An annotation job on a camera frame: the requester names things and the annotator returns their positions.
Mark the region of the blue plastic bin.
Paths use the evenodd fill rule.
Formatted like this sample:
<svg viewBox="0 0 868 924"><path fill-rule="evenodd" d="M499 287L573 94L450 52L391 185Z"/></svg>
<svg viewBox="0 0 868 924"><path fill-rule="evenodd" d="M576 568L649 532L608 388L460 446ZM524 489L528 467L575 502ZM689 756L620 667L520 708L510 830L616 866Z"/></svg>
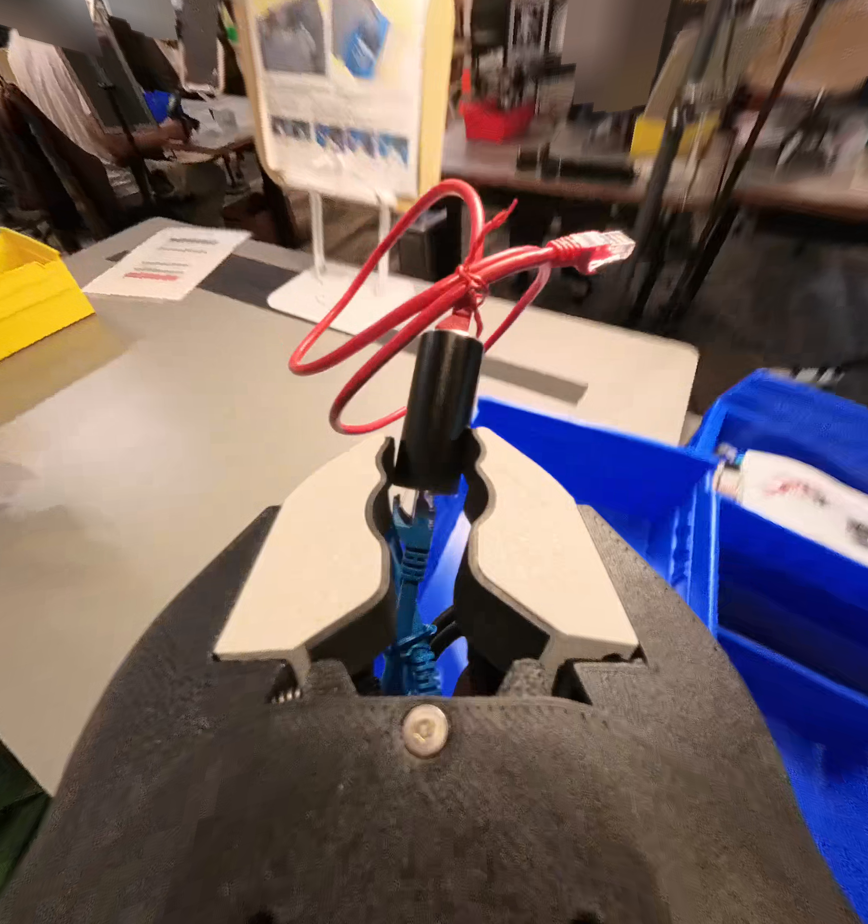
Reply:
<svg viewBox="0 0 868 924"><path fill-rule="evenodd" d="M768 372L690 448L481 398L474 419L592 507L716 636L762 710L816 843L868 922L868 567L717 494L717 451L762 451L868 495L868 409Z"/></svg>

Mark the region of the yellow plastic bin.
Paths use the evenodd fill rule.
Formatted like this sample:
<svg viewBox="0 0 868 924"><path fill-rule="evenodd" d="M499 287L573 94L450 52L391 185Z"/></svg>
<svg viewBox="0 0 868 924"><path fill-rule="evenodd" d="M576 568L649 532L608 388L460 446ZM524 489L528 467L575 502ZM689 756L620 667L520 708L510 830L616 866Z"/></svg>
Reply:
<svg viewBox="0 0 868 924"><path fill-rule="evenodd" d="M56 249L0 227L0 362L93 315Z"/></svg>

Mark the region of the instruction poster board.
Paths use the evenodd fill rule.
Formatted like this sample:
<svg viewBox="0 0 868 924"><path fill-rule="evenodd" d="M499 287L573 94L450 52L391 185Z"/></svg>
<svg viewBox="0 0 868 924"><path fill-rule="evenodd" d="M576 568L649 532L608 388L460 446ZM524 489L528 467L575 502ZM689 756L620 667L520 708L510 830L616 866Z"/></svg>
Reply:
<svg viewBox="0 0 868 924"><path fill-rule="evenodd" d="M406 209L441 179L451 1L233 2L255 146L279 186Z"/></svg>

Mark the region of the white printed label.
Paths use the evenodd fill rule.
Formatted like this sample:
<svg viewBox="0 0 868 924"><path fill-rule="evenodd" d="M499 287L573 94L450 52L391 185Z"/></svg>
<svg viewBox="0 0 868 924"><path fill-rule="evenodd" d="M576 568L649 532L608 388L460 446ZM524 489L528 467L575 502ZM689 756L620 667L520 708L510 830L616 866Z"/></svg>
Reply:
<svg viewBox="0 0 868 924"><path fill-rule="evenodd" d="M868 494L787 456L731 450L715 489L752 514L868 567Z"/></svg>

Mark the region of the red storage bin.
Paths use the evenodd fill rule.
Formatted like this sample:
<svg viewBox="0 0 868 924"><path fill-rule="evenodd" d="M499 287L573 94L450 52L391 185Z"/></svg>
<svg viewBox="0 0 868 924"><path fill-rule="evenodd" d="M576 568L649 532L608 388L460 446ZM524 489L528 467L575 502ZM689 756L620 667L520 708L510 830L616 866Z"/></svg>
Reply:
<svg viewBox="0 0 868 924"><path fill-rule="evenodd" d="M503 108L493 100L470 100L460 104L467 141L503 144L522 138L535 115L535 99Z"/></svg>

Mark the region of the black tripod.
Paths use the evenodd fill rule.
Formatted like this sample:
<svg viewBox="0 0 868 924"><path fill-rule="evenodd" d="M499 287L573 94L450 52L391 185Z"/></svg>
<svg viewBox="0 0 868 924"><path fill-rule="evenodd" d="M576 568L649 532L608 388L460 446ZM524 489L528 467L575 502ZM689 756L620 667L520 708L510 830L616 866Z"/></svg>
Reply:
<svg viewBox="0 0 868 924"><path fill-rule="evenodd" d="M728 235L734 217L731 204L740 177L751 159L754 147L764 126L780 99L785 84L828 2L776 2L773 11L761 18L762 25L754 36L764 40L767 25L780 19L781 14L801 13L799 26L790 39L789 48L780 60L774 79L761 96L745 144L735 159L726 162L726 173L717 179L709 198L707 220L695 245L692 257L676 283L670 300L663 309L661 322L669 324L681 307L688 307L703 283L706 273L716 259L718 248ZM715 56L719 37L726 32L722 63L725 72L733 55L735 27L738 19L737 2L707 2L700 25L695 32L687 64L682 67L680 80L671 95L671 107L664 121L663 133L651 172L645 196L636 215L634 226L635 249L622 270L616 290L617 300L625 302L634 295L625 323L638 328L644 320L648 299L659 281L666 259L669 221L682 212L691 200L697 178L703 168L704 144L716 139L716 133L706 136L705 122L716 104L728 106L738 83L728 86L728 77L716 84L706 78L711 60Z"/></svg>

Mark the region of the printed paper sheet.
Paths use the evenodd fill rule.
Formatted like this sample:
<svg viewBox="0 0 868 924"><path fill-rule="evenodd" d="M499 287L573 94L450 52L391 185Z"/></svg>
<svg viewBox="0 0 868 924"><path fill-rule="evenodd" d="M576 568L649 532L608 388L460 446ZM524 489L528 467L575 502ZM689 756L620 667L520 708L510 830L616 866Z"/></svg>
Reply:
<svg viewBox="0 0 868 924"><path fill-rule="evenodd" d="M180 301L251 236L246 230L173 225L128 252L82 291L91 296Z"/></svg>

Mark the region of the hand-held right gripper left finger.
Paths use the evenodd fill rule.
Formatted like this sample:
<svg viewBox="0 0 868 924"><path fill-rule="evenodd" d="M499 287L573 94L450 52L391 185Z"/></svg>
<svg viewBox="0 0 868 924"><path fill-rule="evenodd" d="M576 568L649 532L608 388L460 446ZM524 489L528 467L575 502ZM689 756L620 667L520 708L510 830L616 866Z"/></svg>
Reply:
<svg viewBox="0 0 868 924"><path fill-rule="evenodd" d="M396 588L386 537L395 442L369 437L333 458L279 507L213 650L228 661L283 661L303 684L312 664L368 672L394 641Z"/></svg>

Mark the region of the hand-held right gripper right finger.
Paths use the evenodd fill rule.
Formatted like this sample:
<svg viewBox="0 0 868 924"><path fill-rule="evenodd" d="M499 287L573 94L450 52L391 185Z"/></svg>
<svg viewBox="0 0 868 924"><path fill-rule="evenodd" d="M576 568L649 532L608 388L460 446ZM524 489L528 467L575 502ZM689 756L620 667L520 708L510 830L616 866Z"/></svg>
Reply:
<svg viewBox="0 0 868 924"><path fill-rule="evenodd" d="M456 693L496 694L520 661L535 662L550 691L576 664L638 663L640 640L570 492L485 427L470 432L467 458Z"/></svg>

